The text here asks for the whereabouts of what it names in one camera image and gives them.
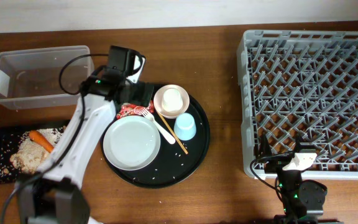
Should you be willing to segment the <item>pink bowl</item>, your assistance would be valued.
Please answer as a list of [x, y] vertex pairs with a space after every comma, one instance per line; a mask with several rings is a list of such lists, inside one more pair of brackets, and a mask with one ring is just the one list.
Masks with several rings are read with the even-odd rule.
[[[178, 111], [174, 111], [173, 113], [170, 113], [168, 111], [165, 111], [163, 108], [162, 108], [162, 98], [163, 98], [163, 93], [165, 90], [169, 89], [169, 88], [176, 88], [180, 94], [181, 94], [181, 97], [182, 97], [182, 100], [183, 100], [183, 106], [181, 107], [180, 110]], [[183, 114], [189, 107], [189, 104], [190, 104], [190, 97], [187, 93], [187, 91], [178, 86], [178, 85], [165, 85], [161, 88], [159, 88], [157, 90], [157, 92], [154, 94], [154, 100], [153, 100], [153, 103], [154, 103], [154, 107], [155, 109], [165, 118], [168, 118], [168, 119], [174, 119], [176, 118], [177, 116]]]

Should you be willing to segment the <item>red snack wrapper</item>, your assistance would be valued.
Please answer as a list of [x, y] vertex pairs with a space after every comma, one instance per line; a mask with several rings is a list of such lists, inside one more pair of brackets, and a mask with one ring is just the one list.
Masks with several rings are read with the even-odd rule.
[[142, 115], [142, 110], [145, 109], [150, 113], [154, 112], [154, 104], [153, 101], [149, 102], [148, 106], [139, 106], [139, 105], [135, 105], [135, 104], [131, 104], [131, 103], [124, 103], [121, 106], [121, 109], [119, 110], [119, 112], [116, 115], [117, 119], [121, 119], [123, 117], [126, 116], [133, 116], [133, 115]]

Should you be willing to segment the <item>light blue cup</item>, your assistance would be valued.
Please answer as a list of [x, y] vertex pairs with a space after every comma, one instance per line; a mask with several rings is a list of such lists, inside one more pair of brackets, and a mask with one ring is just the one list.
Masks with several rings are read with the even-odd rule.
[[189, 141], [196, 134], [196, 124], [194, 117], [189, 113], [179, 115], [174, 124], [174, 133], [182, 141]]

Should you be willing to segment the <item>orange carrot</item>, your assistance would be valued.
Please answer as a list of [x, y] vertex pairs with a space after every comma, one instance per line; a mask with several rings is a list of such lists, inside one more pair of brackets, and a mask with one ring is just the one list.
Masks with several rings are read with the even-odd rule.
[[42, 146], [47, 152], [52, 152], [54, 150], [54, 146], [38, 131], [30, 131], [29, 138]]

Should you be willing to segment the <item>white plastic fork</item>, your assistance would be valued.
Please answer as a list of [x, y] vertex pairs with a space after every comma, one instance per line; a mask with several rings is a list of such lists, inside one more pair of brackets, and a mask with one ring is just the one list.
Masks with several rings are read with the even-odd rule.
[[175, 144], [176, 142], [175, 138], [167, 130], [165, 130], [160, 124], [158, 124], [158, 122], [156, 122], [152, 113], [150, 113], [147, 109], [143, 108], [141, 109], [141, 114], [142, 116], [153, 122], [153, 124], [156, 126], [160, 134], [165, 138], [165, 140], [169, 144]]

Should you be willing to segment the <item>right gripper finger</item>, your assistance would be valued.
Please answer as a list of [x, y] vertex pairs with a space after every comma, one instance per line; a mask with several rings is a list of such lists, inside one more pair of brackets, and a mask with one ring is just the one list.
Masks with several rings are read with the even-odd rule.
[[305, 142], [300, 134], [295, 136], [295, 147], [293, 150], [295, 153], [314, 153], [314, 146]]
[[271, 155], [272, 155], [272, 151], [267, 136], [265, 133], [262, 133], [262, 135], [260, 136], [257, 157], [267, 157]]

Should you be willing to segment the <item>white cup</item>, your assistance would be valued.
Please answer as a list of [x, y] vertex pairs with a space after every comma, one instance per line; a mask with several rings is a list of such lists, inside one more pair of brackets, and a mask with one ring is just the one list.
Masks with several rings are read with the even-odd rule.
[[169, 88], [164, 91], [162, 98], [162, 108], [165, 111], [173, 113], [183, 106], [183, 100], [180, 92], [176, 88]]

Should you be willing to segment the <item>grey plate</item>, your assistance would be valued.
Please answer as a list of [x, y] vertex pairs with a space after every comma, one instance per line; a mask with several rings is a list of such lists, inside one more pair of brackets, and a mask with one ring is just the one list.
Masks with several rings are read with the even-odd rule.
[[107, 161], [121, 170], [133, 171], [148, 166], [159, 150], [159, 131], [141, 116], [128, 116], [113, 122], [103, 137]]

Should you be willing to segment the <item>wooden chopstick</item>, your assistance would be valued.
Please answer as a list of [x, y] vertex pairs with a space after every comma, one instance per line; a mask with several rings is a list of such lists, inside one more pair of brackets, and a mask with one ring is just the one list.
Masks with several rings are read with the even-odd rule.
[[178, 145], [181, 147], [181, 149], [183, 150], [183, 152], [187, 155], [188, 151], [186, 150], [185, 146], [183, 145], [183, 143], [178, 139], [177, 135], [174, 133], [173, 129], [170, 127], [170, 125], [167, 123], [166, 119], [159, 113], [157, 112], [158, 116], [160, 117], [160, 119], [163, 121], [163, 123], [166, 125], [166, 127], [168, 128], [168, 130], [170, 131], [170, 133], [172, 134], [172, 136], [175, 138], [176, 142], [178, 143]]

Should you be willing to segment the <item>rice and food scraps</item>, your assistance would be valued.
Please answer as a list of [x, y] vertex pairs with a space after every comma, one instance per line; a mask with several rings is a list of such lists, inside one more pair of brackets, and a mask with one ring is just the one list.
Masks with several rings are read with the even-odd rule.
[[[40, 132], [54, 147], [60, 140], [65, 127], [38, 129], [32, 131]], [[0, 162], [0, 176], [13, 176], [15, 172], [23, 172], [25, 174], [33, 174], [38, 166], [50, 155], [42, 146], [33, 142], [29, 138], [29, 132], [16, 135], [18, 141], [2, 140], [2, 153]]]

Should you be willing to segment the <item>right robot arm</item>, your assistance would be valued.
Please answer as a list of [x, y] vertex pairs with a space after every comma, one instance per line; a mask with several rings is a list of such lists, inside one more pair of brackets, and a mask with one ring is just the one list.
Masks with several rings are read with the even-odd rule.
[[299, 135], [293, 150], [274, 154], [265, 134], [254, 163], [262, 163], [267, 171], [277, 175], [271, 186], [283, 205], [283, 215], [275, 215], [274, 223], [318, 223], [323, 215], [328, 188], [315, 180], [304, 180], [302, 173], [308, 170], [317, 156], [316, 148]]

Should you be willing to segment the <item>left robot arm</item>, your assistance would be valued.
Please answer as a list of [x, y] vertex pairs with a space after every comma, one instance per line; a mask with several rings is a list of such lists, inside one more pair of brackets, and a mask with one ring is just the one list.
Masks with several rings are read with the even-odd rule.
[[108, 125], [124, 103], [147, 106], [152, 93], [139, 81], [146, 57], [111, 46], [106, 65], [79, 85], [76, 110], [54, 150], [33, 175], [15, 183], [21, 223], [96, 223], [81, 192], [85, 170]]

